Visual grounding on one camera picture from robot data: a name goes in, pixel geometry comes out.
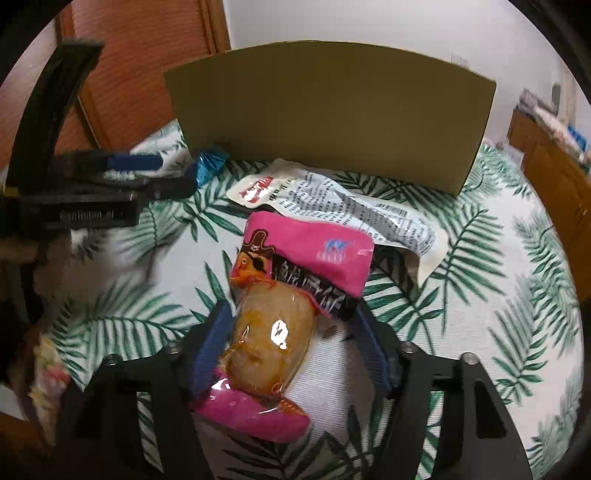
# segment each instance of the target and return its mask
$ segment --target metal screw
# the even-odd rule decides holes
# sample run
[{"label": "metal screw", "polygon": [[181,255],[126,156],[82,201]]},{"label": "metal screw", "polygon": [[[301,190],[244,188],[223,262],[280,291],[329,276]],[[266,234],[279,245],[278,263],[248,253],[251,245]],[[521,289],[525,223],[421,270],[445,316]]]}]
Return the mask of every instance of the metal screw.
[{"label": "metal screw", "polygon": [[170,355],[176,355],[177,353],[180,353],[181,351],[181,344],[178,342],[170,342],[167,346],[166,346],[166,351],[170,354]]},{"label": "metal screw", "polygon": [[480,363],[478,357],[471,352],[466,352],[462,355],[462,360],[464,360],[468,365],[476,365]]},{"label": "metal screw", "polygon": [[404,353],[414,353],[418,350],[417,346],[412,342],[402,342],[401,346]]},{"label": "metal screw", "polygon": [[119,355],[117,355],[116,353],[110,353],[109,355],[107,355],[105,357],[105,359],[103,360],[103,363],[105,365],[109,365],[111,367],[112,365],[116,365],[119,362],[121,362],[121,360],[122,360],[122,358]]}]

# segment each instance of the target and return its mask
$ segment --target cartoon pirate character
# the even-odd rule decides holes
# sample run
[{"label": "cartoon pirate character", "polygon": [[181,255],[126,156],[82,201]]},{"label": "cartoon pirate character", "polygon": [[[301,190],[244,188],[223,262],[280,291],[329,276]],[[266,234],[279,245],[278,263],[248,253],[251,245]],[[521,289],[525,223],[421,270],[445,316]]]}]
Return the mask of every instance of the cartoon pirate character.
[{"label": "cartoon pirate character", "polygon": [[253,278],[271,278],[271,267],[275,247],[265,245],[266,230],[255,230],[251,241],[243,243],[236,259],[235,279],[237,281]]}]

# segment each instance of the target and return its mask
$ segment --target black label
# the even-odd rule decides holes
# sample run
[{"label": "black label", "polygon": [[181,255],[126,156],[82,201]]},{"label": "black label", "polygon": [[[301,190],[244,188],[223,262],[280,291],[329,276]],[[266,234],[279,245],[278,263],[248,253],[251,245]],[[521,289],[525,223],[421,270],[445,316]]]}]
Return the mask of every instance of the black label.
[{"label": "black label", "polygon": [[310,293],[316,303],[333,317],[346,320],[353,315],[357,299],[335,287],[329,280],[315,275],[281,255],[273,255],[273,280],[282,281]]}]

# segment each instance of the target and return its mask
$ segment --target white wall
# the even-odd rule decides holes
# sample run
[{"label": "white wall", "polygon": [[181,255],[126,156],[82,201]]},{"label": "white wall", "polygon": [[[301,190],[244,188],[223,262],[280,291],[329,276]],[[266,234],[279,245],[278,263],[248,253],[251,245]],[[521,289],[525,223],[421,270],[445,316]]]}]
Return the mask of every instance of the white wall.
[{"label": "white wall", "polygon": [[486,136],[505,138],[524,87],[547,102],[560,61],[507,0],[224,0],[233,48],[283,40],[341,40],[452,53],[497,81]]}]

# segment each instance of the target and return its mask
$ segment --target blue gripper pad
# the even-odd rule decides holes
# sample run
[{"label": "blue gripper pad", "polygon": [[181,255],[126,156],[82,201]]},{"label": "blue gripper pad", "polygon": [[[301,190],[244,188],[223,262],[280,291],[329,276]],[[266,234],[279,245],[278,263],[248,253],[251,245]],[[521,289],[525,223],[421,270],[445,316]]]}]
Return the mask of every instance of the blue gripper pad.
[{"label": "blue gripper pad", "polygon": [[234,322],[230,304],[221,300],[198,330],[193,327],[200,336],[200,347],[194,353],[189,378],[189,390],[194,397],[211,387],[217,359],[228,342]]},{"label": "blue gripper pad", "polygon": [[396,334],[390,325],[376,320],[363,299],[357,304],[350,325],[376,394],[390,397],[402,382]]},{"label": "blue gripper pad", "polygon": [[158,154],[124,154],[116,153],[107,158],[107,170],[133,171],[133,170],[159,170],[164,160]]}]

